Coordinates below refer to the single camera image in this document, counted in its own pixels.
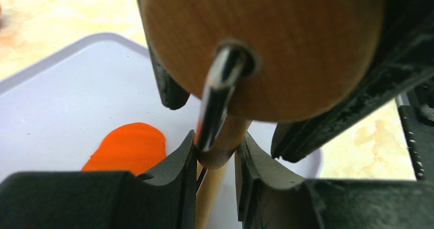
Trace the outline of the orange-red dough lump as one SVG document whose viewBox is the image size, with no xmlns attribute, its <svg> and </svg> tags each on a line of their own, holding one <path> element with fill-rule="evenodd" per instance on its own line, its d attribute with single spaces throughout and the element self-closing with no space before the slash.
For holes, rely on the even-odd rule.
<svg viewBox="0 0 434 229">
<path fill-rule="evenodd" d="M 138 176 L 166 157 L 166 139 L 155 127 L 135 122 L 111 131 L 82 171 L 129 171 Z"/>
</svg>

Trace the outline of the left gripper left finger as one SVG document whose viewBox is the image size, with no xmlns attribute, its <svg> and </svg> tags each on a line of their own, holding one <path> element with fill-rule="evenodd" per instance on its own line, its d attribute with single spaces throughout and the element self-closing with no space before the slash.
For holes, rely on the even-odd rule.
<svg viewBox="0 0 434 229">
<path fill-rule="evenodd" d="M 145 173 L 19 172 L 1 183 L 1 228 L 194 228 L 190 131 Z"/>
</svg>

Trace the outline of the wooden double-ended dough roller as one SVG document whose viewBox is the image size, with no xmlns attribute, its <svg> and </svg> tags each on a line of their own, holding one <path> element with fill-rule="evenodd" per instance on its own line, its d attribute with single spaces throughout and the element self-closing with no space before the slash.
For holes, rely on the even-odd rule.
<svg viewBox="0 0 434 229">
<path fill-rule="evenodd" d="M 201 99 L 195 146 L 213 184 L 254 120 L 291 123 L 365 75 L 385 0 L 145 0 L 154 53 Z"/>
</svg>

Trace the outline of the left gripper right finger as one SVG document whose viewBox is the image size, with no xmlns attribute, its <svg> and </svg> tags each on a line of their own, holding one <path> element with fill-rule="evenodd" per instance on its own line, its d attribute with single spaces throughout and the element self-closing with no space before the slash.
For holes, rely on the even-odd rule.
<svg viewBox="0 0 434 229">
<path fill-rule="evenodd" d="M 235 153 L 243 228 L 433 228 L 427 181 L 306 179 L 246 134 Z"/>
</svg>

